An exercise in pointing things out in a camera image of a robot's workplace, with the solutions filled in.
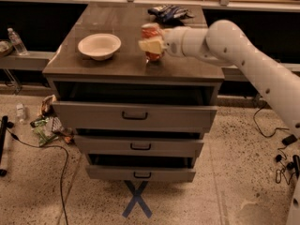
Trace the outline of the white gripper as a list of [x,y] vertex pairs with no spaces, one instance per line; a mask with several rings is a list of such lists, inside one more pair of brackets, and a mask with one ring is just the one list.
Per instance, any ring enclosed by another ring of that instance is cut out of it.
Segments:
[[160,36],[150,37],[140,40],[138,44],[144,52],[162,54],[166,50],[171,56],[186,56],[184,37],[188,30],[189,27],[185,26],[165,29],[163,39]]

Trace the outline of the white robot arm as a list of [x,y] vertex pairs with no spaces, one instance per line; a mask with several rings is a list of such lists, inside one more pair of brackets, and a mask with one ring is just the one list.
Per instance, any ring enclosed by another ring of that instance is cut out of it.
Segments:
[[300,139],[300,77],[257,49],[235,23],[220,20],[207,28],[162,29],[151,22],[142,26],[139,47],[151,54],[194,57],[219,67],[237,66]]

